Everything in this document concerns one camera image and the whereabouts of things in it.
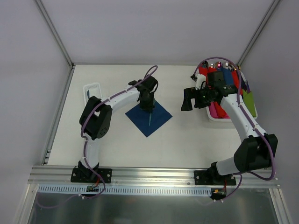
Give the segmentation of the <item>dark blue paper napkin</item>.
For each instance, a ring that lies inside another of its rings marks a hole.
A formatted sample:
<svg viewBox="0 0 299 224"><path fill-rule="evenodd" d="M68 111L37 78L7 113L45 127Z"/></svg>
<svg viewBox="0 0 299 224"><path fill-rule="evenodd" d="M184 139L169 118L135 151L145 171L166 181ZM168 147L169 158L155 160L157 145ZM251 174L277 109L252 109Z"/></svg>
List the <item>dark blue paper napkin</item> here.
<svg viewBox="0 0 299 224"><path fill-rule="evenodd" d="M172 115L157 101L154 104L155 108L152 114L151 126L149 126L149 112L145 112L140 109L139 105L136 105L125 115L130 121L141 131L145 137L149 137L167 121L172 118Z"/></svg>

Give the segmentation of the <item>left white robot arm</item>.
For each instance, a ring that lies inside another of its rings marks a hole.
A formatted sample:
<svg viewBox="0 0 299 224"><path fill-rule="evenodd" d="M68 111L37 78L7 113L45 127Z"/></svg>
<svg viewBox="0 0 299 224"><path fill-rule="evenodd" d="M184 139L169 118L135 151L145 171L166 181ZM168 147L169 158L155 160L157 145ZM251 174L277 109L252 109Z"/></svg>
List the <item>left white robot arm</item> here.
<svg viewBox="0 0 299 224"><path fill-rule="evenodd" d="M83 157L78 162L77 177L87 182L97 179L99 168L99 139L104 137L111 123L113 112L122 107L139 102L143 112L151 114L155 108L154 94L158 88L158 81L147 76L143 80L131 81L127 87L111 97L100 99L92 96L88 99L79 119L81 137L85 139Z"/></svg>

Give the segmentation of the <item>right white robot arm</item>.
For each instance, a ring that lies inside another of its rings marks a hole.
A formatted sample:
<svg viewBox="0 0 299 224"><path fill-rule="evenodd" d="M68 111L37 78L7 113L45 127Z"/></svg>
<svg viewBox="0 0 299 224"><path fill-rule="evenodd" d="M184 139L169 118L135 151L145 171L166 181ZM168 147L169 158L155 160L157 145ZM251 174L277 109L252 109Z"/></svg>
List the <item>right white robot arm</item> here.
<svg viewBox="0 0 299 224"><path fill-rule="evenodd" d="M232 157L212 163L195 179L204 184L221 185L233 175L250 173L265 181L272 180L278 139L256 122L241 98L240 89L234 84L228 85L221 71L194 74L191 78L196 85L184 89L181 110L201 109L217 102L231 119L241 140Z"/></svg>

